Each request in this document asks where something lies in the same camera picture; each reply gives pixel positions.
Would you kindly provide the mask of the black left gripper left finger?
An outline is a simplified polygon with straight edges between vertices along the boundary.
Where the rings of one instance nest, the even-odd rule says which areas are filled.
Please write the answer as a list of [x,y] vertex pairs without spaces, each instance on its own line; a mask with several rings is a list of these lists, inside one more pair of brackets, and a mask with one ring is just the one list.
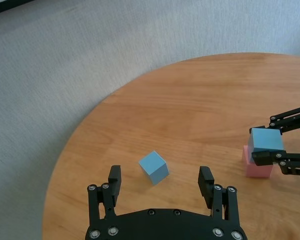
[[112,165],[107,182],[101,186],[91,184],[87,187],[89,226],[95,227],[101,220],[99,204],[103,204],[105,210],[104,219],[111,219],[115,214],[115,207],[122,183],[121,166]]

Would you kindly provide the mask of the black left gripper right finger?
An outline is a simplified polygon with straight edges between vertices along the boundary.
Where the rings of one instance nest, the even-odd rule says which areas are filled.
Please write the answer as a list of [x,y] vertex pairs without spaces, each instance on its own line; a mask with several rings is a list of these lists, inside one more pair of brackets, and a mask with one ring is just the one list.
[[213,219],[240,222],[237,189],[234,186],[223,188],[215,184],[208,166],[199,167],[198,186]]

